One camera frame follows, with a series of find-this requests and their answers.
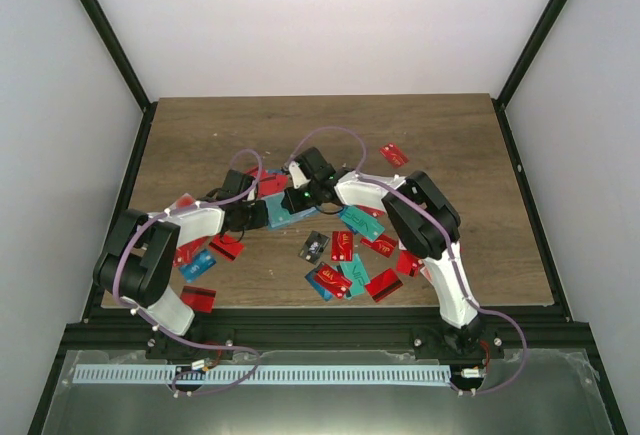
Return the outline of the blue leather card holder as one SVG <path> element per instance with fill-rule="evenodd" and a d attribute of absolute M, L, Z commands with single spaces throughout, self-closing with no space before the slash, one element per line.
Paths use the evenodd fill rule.
<path fill-rule="evenodd" d="M 290 213 L 282 206 L 283 200 L 283 192 L 269 195 L 263 199 L 268 212 L 267 227 L 269 230 L 277 230 L 287 227 L 319 213 L 315 207 L 308 208 L 297 213 Z"/>

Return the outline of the lone red card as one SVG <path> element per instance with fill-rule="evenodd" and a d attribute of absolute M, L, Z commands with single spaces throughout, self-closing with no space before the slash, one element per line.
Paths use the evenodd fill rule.
<path fill-rule="evenodd" d="M 379 149 L 379 153 L 394 167 L 400 168 L 409 162 L 408 157 L 394 143 L 387 143 Z"/>

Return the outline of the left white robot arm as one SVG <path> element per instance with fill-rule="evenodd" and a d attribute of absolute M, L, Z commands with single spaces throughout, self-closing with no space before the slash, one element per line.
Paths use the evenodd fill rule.
<path fill-rule="evenodd" d="M 170 287 L 176 251 L 198 240 L 265 227 L 268 213 L 256 195 L 258 178 L 257 171 L 230 170 L 220 188 L 185 207 L 155 214 L 124 211 L 96 262 L 96 285 L 170 332 L 169 346 L 181 358 L 196 357 L 205 336 L 191 325 L 193 309 Z"/>

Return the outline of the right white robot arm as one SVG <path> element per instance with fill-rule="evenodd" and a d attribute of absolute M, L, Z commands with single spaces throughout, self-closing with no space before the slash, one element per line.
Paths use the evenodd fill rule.
<path fill-rule="evenodd" d="M 312 203 L 384 212 L 436 292 L 447 351 L 465 358 L 479 347 L 483 326 L 460 260 L 460 215 L 426 173 L 381 177 L 337 170 L 315 147 L 291 155 L 284 170 L 293 186 L 282 205 L 291 213 Z"/>

